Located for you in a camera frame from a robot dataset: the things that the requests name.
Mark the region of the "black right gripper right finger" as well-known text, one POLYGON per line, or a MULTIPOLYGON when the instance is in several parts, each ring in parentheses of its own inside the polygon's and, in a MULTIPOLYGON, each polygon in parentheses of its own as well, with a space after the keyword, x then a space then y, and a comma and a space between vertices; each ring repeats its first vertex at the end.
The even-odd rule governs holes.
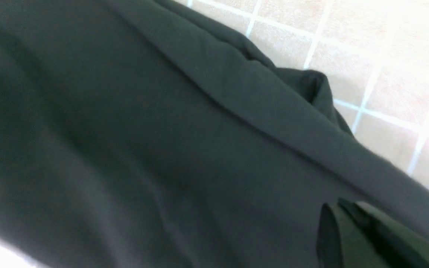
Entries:
POLYGON ((339 200, 341 268, 429 268, 429 241, 364 202, 339 200))

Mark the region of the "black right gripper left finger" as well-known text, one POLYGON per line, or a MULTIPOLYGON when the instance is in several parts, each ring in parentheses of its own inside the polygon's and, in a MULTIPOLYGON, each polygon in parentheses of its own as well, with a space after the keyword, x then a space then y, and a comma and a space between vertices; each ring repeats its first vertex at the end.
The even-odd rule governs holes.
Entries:
POLYGON ((388 268, 373 243, 339 205, 324 204, 317 230, 320 268, 388 268))

